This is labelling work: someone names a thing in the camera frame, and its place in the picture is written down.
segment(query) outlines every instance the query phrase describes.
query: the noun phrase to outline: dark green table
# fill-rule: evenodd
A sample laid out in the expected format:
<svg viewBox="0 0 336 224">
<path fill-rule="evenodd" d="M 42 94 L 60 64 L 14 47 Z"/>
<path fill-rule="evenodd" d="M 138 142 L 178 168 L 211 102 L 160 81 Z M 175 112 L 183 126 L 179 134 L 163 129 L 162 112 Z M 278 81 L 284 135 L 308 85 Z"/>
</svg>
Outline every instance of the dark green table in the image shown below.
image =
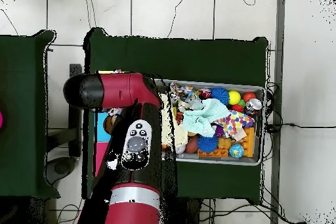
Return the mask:
<svg viewBox="0 0 336 224">
<path fill-rule="evenodd" d="M 85 72 L 121 69 L 163 79 L 265 86 L 264 37 L 254 41 L 109 37 L 93 28 L 85 38 Z M 88 196 L 91 193 L 94 114 L 89 116 Z M 178 196 L 246 198 L 259 203 L 261 165 L 177 162 Z"/>
<path fill-rule="evenodd" d="M 0 195 L 59 197 L 43 178 L 47 158 L 43 61 L 53 31 L 0 36 Z"/>
</svg>

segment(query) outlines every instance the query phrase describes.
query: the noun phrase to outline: light blue cloth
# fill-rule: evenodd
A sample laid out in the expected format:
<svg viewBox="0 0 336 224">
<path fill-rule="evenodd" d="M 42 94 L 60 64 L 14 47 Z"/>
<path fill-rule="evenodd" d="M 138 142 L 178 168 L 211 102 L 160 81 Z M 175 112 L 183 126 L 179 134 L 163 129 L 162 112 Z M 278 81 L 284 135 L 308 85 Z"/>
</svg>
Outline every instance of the light blue cloth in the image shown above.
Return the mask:
<svg viewBox="0 0 336 224">
<path fill-rule="evenodd" d="M 187 110 L 183 113 L 182 127 L 204 137 L 212 137 L 215 130 L 211 123 L 230 115 L 230 111 L 218 99 L 205 99 L 201 110 Z"/>
</svg>

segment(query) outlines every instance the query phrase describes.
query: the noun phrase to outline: red ball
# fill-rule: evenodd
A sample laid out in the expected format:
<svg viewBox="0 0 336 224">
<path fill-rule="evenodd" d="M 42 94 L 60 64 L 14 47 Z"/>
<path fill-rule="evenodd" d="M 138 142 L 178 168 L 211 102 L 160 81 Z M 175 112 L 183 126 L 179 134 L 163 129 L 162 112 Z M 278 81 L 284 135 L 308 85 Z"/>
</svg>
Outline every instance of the red ball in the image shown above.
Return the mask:
<svg viewBox="0 0 336 224">
<path fill-rule="evenodd" d="M 255 94 L 252 93 L 252 92 L 247 92 L 247 93 L 245 93 L 244 96 L 243 96 L 243 100 L 244 100 L 245 102 L 249 101 L 250 99 L 256 99 L 256 98 L 257 98 L 257 97 L 256 97 Z"/>
<path fill-rule="evenodd" d="M 235 104 L 235 105 L 232 107 L 232 109 L 233 109 L 234 111 L 241 112 L 241 113 L 244 111 L 243 106 L 242 106 L 242 105 L 238 105 L 238 104 Z"/>
</svg>

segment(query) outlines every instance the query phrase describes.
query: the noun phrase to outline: metal table leg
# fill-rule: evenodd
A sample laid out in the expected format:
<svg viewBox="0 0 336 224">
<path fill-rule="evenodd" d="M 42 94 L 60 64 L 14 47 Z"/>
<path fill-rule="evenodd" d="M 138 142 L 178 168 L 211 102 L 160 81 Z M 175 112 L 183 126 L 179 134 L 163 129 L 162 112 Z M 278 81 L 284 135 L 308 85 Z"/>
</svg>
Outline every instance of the metal table leg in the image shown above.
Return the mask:
<svg viewBox="0 0 336 224">
<path fill-rule="evenodd" d="M 277 15 L 276 15 L 276 52 L 275 52 L 275 68 L 274 82 L 279 86 L 277 95 L 274 99 L 274 110 L 281 115 L 282 109 L 282 66 L 283 66 L 283 49 L 284 49 L 284 28 L 285 28 L 285 0 L 278 0 Z M 279 115 L 273 113 L 273 123 L 281 124 Z M 271 205 L 276 211 L 270 212 L 270 224 L 278 224 L 279 210 L 279 182 L 280 182 L 280 137 L 281 132 L 274 133 L 273 158 L 272 158 L 272 178 L 271 178 L 271 193 L 274 197 L 271 198 Z"/>
</svg>

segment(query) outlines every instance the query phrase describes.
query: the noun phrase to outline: lego block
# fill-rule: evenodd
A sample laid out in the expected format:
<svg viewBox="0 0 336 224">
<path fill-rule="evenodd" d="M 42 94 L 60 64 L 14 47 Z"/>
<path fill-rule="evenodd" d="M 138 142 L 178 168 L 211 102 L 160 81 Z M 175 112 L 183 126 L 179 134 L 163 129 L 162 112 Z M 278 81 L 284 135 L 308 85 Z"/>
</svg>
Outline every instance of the lego block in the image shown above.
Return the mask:
<svg viewBox="0 0 336 224">
<path fill-rule="evenodd" d="M 201 150 L 198 150 L 198 157 L 199 158 L 227 158 L 228 150 L 224 148 L 217 148 L 213 152 L 202 152 Z"/>
<path fill-rule="evenodd" d="M 238 142 L 241 143 L 241 145 L 244 148 L 244 156 L 246 156 L 247 158 L 252 158 L 255 129 L 254 127 L 248 127 L 245 128 L 244 131 L 247 134 L 247 136 L 244 137 L 242 140 L 239 140 Z"/>
</svg>

